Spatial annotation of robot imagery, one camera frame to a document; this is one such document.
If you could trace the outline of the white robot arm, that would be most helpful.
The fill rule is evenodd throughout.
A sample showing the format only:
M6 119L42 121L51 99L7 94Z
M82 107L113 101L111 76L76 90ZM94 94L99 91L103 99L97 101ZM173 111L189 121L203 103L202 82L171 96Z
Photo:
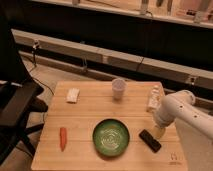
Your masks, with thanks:
M154 110L154 137L161 139L176 119L182 120L213 142L213 117L194 107L196 98L188 90L170 93L162 98Z

